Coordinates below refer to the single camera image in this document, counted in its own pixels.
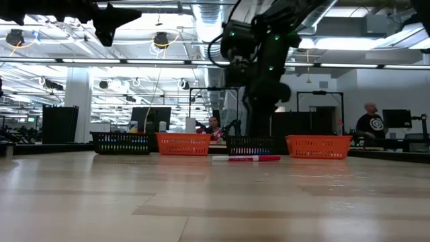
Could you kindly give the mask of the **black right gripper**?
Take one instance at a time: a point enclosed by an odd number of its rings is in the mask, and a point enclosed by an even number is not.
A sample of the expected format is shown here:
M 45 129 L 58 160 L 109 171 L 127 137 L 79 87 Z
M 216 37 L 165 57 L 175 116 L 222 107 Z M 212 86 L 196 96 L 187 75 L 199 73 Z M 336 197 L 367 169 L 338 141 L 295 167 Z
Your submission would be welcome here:
M 269 32 L 263 37 L 257 55 L 256 75 L 248 87 L 251 112 L 247 120 L 249 136 L 269 136 L 270 118 L 279 101 L 288 102 L 291 89 L 280 79 L 290 47 L 298 47 L 297 33 Z

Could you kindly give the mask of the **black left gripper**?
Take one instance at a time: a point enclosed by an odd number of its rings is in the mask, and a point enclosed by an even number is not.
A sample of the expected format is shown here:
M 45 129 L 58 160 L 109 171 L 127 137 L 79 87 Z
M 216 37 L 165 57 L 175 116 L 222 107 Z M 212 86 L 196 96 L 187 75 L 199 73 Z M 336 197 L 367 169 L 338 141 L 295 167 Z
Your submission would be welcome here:
M 104 10 L 97 4 L 98 0 L 62 0 L 60 21 L 65 17 L 78 18 L 80 21 L 94 19 L 95 35 L 103 46 L 110 47 L 114 41 L 115 26 L 122 26 L 141 17 L 135 9 L 114 7 L 108 3 Z

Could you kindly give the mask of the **thin red Expo marker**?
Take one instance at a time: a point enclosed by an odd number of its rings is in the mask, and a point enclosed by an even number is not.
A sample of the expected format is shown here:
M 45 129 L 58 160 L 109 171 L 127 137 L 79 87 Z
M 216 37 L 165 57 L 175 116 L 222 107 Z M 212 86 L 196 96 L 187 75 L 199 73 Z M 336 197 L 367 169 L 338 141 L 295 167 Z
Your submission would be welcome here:
M 213 156 L 213 161 L 228 161 L 228 162 L 266 162 L 279 161 L 280 156 L 277 155 L 247 155 L 247 156 Z

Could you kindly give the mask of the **black plastic basket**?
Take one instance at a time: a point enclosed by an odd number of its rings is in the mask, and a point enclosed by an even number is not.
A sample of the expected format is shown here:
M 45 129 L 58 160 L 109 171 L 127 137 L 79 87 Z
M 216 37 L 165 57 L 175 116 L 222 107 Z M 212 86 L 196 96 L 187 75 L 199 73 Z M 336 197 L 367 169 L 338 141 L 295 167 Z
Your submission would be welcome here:
M 285 153 L 284 138 L 228 136 L 226 148 L 229 155 L 282 155 Z
M 153 135 L 121 132 L 91 132 L 95 152 L 99 155 L 149 155 Z

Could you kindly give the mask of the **black curtain screen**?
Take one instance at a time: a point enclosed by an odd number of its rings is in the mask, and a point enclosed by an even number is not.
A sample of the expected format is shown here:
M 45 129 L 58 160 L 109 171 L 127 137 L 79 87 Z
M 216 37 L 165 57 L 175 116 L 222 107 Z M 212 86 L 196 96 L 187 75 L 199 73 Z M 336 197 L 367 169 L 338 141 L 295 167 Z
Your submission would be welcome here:
M 333 122 L 326 112 L 276 112 L 271 117 L 271 135 L 334 135 Z

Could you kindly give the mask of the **overhead LED light bar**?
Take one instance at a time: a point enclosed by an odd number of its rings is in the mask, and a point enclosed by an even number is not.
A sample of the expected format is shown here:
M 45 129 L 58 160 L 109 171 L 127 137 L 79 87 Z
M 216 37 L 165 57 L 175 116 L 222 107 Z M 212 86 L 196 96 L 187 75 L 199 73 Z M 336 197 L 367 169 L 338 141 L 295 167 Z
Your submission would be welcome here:
M 167 68 L 209 68 L 226 67 L 228 61 L 218 61 L 216 65 L 209 60 L 179 59 L 114 59 L 114 58 L 18 58 L 0 57 L 0 63 L 21 63 L 29 65 L 66 65 L 82 67 L 167 67 Z M 430 65 L 384 65 L 350 63 L 300 63 L 285 62 L 285 67 L 323 68 L 323 69 L 382 69 L 430 71 Z

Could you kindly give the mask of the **black ceiling-hung device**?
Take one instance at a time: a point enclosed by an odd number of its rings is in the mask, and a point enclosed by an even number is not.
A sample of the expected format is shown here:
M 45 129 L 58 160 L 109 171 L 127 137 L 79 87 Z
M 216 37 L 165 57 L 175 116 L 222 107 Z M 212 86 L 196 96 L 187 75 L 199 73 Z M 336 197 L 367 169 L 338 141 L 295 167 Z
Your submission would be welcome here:
M 169 40 L 166 32 L 157 32 L 153 39 L 153 44 L 155 48 L 160 50 L 166 49 L 169 46 Z
M 21 46 L 25 43 L 23 31 L 20 29 L 11 29 L 5 37 L 6 43 L 12 46 Z

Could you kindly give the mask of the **orange plastic basket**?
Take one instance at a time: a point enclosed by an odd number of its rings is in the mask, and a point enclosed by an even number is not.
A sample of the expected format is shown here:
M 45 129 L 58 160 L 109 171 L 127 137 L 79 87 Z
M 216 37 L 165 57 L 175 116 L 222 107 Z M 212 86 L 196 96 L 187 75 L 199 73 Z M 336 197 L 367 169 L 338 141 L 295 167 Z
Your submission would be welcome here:
M 352 136 L 289 135 L 289 156 L 303 159 L 345 159 Z
M 157 145 L 162 155 L 206 156 L 210 134 L 156 133 Z

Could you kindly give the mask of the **white building column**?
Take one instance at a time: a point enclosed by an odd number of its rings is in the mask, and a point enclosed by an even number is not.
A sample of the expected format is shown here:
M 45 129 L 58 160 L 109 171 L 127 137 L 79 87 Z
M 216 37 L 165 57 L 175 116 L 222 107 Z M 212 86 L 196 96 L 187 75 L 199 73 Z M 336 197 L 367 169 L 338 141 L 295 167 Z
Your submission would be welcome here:
M 88 143 L 90 139 L 92 92 L 93 77 L 90 70 L 83 67 L 69 67 L 64 105 L 79 108 L 75 132 L 76 143 Z

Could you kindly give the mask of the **black computer monitor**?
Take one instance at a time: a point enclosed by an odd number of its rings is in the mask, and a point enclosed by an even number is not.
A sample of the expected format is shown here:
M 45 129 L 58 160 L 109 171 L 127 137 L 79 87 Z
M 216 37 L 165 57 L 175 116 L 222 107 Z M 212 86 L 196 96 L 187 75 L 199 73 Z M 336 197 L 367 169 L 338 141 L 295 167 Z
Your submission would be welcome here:
M 167 122 L 169 129 L 171 119 L 170 107 L 140 107 L 133 108 L 131 120 L 138 121 L 138 131 L 147 133 L 159 132 L 159 122 Z

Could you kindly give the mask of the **black partition panel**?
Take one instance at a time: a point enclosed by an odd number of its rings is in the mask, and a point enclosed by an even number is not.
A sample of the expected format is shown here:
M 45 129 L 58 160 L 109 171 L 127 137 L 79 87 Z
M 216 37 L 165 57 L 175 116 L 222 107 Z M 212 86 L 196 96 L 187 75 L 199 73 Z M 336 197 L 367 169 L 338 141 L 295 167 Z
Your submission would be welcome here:
M 47 107 L 42 109 L 42 143 L 67 144 L 75 141 L 79 107 Z

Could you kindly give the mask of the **black metal rig frame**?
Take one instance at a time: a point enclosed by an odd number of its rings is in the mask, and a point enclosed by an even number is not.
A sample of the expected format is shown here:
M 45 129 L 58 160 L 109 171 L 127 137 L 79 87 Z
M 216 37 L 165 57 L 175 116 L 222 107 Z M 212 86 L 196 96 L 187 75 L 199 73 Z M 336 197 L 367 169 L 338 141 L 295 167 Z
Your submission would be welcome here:
M 189 94 L 188 94 L 188 115 L 187 117 L 191 118 L 191 100 L 197 96 L 200 97 L 199 93 L 201 91 L 235 91 L 236 95 L 234 95 L 233 97 L 236 99 L 236 119 L 239 119 L 239 88 L 238 87 L 191 87 L 189 89 Z
M 296 92 L 296 111 L 300 111 L 300 94 L 310 94 L 310 95 L 331 95 L 332 97 L 334 95 L 340 96 L 340 106 L 341 106 L 341 122 L 340 127 L 341 131 L 338 132 L 338 134 L 343 135 L 345 133 L 345 106 L 344 106 L 344 93 L 338 92 L 338 91 L 297 91 Z

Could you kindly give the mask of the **silver spiral air duct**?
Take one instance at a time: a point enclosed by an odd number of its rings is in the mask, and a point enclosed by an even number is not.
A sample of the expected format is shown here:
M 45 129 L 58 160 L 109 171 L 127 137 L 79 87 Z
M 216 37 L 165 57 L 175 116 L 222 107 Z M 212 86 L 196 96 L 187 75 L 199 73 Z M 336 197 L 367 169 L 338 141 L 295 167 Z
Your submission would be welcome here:
M 195 16 L 196 34 L 199 42 L 200 56 L 204 61 L 210 60 L 208 50 L 212 59 L 221 59 L 220 45 L 213 44 L 208 48 L 208 44 L 222 33 L 222 23 L 224 21 L 224 8 L 215 4 L 197 4 L 192 7 Z M 204 80 L 206 87 L 220 87 L 224 81 L 224 72 L 217 67 L 204 69 Z

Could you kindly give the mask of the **black wall monitor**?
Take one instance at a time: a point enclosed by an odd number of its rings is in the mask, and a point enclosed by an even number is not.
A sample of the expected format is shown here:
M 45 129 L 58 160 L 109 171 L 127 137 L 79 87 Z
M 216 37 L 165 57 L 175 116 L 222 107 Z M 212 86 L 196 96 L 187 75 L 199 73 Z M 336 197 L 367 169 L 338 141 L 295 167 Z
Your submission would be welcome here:
M 387 128 L 411 128 L 412 116 L 410 110 L 382 110 Z

